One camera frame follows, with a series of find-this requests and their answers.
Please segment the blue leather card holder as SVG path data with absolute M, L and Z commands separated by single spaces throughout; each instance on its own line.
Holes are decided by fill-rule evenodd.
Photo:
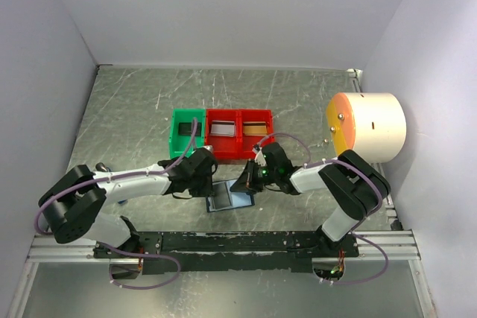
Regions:
M 251 207 L 251 206 L 255 205 L 253 195 L 246 194 L 246 193 L 236 193 L 236 192 L 231 192 L 230 191 L 230 187 L 232 186 L 232 184 L 235 181 L 236 181 L 235 179 L 219 181 L 219 182 L 227 182 L 227 186 L 228 186 L 228 189 L 229 189 L 229 192 L 230 192 L 230 199 L 232 201 L 231 207 L 229 207 L 227 209 L 224 209 L 224 210 L 214 210 L 210 205 L 211 196 L 212 196 L 211 195 L 211 196 L 208 196 L 206 198 L 206 210 L 209 213 L 246 208 L 246 207 Z

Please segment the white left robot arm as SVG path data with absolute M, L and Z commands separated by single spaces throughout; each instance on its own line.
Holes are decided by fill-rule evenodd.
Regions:
M 127 217 L 106 214 L 103 207 L 184 191 L 192 197 L 208 197 L 217 168 L 217 159 L 206 147 L 133 171 L 91 171 L 78 165 L 40 198 L 38 215 L 45 218 L 59 244 L 87 238 L 129 258 L 138 251 L 138 231 Z

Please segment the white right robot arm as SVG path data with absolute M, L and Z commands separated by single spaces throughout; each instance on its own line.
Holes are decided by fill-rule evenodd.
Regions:
M 254 195 L 269 185 L 292 196 L 329 190 L 337 208 L 319 226 L 316 239 L 318 252 L 327 257 L 341 249 L 345 235 L 380 210 L 391 192 L 387 180 L 353 150 L 314 165 L 296 166 L 276 142 L 259 149 L 230 190 Z

